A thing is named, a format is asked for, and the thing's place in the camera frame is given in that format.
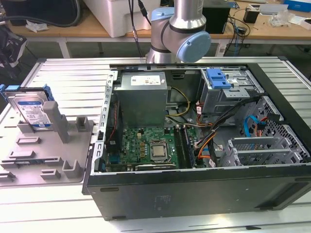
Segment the motherboard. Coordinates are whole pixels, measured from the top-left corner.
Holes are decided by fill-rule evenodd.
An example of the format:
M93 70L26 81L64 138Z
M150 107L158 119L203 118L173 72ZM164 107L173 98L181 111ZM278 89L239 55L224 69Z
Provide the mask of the motherboard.
M108 161L111 165L119 166L170 164L177 169L185 163L180 157L183 154L180 151L192 150L197 141L197 133L193 127L127 128L123 130L121 153L110 154ZM190 157L189 160L193 167L194 159Z

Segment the table leg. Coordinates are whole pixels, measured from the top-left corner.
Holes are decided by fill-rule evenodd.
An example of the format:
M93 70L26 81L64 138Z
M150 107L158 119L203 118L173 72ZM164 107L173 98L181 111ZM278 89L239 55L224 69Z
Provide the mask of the table leg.
M227 42L219 42L217 49L216 49L215 57L223 57L226 48L227 48Z
M65 40L58 41L60 50L62 51L64 58L71 58L70 51L67 47L67 42Z
M272 45L269 49L269 51L267 52L267 55L272 55L273 50L275 49L276 45Z
M104 53L104 49L103 49L103 44L101 42L97 42L98 48L99 48L99 53L103 54Z

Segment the open computer tower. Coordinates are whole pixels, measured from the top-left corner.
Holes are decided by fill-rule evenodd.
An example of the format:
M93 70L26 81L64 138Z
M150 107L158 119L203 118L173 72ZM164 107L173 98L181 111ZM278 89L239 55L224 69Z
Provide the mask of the open computer tower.
M87 189L105 220L280 210L311 130L257 64L111 65Z

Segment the blue hard drive label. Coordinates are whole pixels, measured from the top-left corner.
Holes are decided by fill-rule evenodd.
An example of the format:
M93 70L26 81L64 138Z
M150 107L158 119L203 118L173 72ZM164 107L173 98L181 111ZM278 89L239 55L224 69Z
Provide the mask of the blue hard drive label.
M43 112L43 104L40 101L17 102L23 117L34 127L45 128L51 126L48 115Z

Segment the cpu socket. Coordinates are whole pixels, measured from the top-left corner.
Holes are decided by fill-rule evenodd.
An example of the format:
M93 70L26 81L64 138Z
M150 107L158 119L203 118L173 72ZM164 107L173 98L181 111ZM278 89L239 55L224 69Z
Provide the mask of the cpu socket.
M150 142L150 159L158 163L163 163L168 159L167 144L165 141Z

